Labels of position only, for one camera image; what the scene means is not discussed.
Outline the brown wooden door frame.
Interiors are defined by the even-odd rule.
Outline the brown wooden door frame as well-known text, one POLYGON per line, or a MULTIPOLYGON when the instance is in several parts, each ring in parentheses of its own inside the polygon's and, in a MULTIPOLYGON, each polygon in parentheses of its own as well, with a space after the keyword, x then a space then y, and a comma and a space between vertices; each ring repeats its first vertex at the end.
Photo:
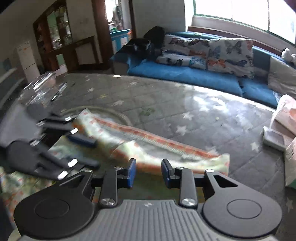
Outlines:
POLYGON ((109 59, 113 56, 114 52, 105 12, 105 1, 92 0, 91 3, 100 54, 102 57, 102 67, 103 69, 108 69, 110 67, 109 59))

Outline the black bag on sofa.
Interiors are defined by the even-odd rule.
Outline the black bag on sofa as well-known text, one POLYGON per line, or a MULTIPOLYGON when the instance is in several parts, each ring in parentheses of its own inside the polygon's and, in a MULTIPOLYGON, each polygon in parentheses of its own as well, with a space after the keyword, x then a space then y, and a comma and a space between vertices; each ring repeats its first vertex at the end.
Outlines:
POLYGON ((160 26, 151 28, 142 38, 132 38, 120 51, 132 54, 140 59, 145 59, 161 49, 165 39, 165 29, 160 26))

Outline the dark wooden cabinet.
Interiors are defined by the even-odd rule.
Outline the dark wooden cabinet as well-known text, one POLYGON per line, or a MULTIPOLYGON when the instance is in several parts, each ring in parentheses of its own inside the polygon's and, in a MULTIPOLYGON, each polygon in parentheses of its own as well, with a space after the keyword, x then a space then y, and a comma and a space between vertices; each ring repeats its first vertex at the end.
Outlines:
POLYGON ((33 30, 43 66, 69 72, 102 69, 92 1, 50 1, 33 30))

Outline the pink tissue pack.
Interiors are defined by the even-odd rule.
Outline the pink tissue pack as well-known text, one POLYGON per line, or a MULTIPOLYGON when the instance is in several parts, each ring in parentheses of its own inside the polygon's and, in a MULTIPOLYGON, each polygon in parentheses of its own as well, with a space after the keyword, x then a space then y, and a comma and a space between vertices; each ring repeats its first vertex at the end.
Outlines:
POLYGON ((295 137, 295 99, 285 94, 277 105, 270 122, 270 128, 290 138, 295 137))

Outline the grey folded cushion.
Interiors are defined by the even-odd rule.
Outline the grey folded cushion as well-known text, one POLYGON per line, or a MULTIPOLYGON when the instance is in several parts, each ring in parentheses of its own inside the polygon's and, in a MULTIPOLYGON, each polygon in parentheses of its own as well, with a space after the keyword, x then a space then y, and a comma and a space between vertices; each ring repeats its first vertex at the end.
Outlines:
POLYGON ((267 78, 268 87, 280 94, 287 94, 293 98, 296 95, 295 68, 277 58, 270 57, 270 68, 267 78))

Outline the blue sofa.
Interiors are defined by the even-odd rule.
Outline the blue sofa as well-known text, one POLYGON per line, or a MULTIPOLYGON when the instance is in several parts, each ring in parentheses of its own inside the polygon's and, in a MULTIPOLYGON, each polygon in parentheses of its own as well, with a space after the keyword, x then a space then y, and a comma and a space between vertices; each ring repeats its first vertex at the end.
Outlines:
MULTIPOLYGON (((222 36, 197 32, 174 32, 166 33, 166 35, 207 40, 225 38, 222 36)), ((228 73, 157 63, 156 59, 161 54, 162 49, 156 50, 154 55, 145 59, 140 59, 132 54, 126 54, 119 50, 111 57, 110 61, 112 70, 117 75, 132 75, 197 85, 234 94, 239 97, 259 102, 271 108, 276 108, 280 97, 283 94, 268 87, 267 78, 270 68, 269 58, 277 58, 293 68, 295 68, 295 65, 284 61, 280 56, 257 47, 254 41, 252 49, 254 66, 254 77, 252 79, 238 77, 228 73)))

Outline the white refrigerator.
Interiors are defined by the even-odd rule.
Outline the white refrigerator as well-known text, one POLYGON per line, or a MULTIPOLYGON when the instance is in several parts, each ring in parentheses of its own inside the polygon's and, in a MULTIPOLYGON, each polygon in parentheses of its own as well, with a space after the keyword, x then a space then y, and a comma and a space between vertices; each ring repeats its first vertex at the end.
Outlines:
POLYGON ((30 42, 27 41, 18 46, 16 52, 22 65, 26 80, 31 83, 33 80, 40 76, 40 72, 34 58, 30 42))

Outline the white book on table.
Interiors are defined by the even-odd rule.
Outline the white book on table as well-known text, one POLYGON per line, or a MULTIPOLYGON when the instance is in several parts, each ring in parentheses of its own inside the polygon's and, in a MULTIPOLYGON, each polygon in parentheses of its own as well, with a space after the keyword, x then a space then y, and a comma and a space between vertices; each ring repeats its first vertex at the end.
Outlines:
POLYGON ((281 152, 284 152, 293 141, 292 138, 267 126, 263 127, 262 139, 264 144, 281 152))

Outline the butterfly print quilt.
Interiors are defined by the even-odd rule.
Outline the butterfly print quilt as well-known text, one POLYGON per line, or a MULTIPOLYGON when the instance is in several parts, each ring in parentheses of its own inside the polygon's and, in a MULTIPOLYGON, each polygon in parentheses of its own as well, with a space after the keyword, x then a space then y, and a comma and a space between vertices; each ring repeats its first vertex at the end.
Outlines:
POLYGON ((165 35, 156 62, 238 77, 254 77, 253 41, 241 38, 201 39, 165 35))

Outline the patterned colourful garment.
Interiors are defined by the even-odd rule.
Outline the patterned colourful garment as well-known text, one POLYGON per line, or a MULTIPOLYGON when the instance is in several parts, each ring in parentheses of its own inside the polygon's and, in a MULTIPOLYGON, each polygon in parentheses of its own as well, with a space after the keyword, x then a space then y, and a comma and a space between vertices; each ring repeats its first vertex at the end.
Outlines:
MULTIPOLYGON (((40 140, 49 148, 49 153, 58 159, 93 159, 100 162, 115 161, 126 164, 136 159, 137 170, 142 173, 159 175, 162 159, 168 159, 173 167, 185 167, 202 174, 207 169, 223 175, 229 173, 229 154, 209 154, 195 147, 168 140, 146 131, 114 123, 97 117, 84 109, 76 118, 48 116, 37 113, 35 105, 25 107, 27 113, 41 129, 40 140), (95 148, 75 144, 67 135, 82 134, 97 140, 95 148)), ((8 211, 13 212, 24 198, 58 180, 49 180, 18 171, 8 173, 1 166, 1 198, 8 211)))

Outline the white plush toy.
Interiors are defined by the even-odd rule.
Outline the white plush toy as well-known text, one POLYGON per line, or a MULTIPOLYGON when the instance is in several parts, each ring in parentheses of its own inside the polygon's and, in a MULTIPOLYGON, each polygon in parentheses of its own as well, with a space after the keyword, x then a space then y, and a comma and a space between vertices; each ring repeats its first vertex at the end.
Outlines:
POLYGON ((288 63, 292 63, 295 65, 296 62, 296 54, 295 53, 291 53, 290 49, 285 48, 282 53, 281 53, 281 57, 283 58, 284 61, 288 62, 288 63))

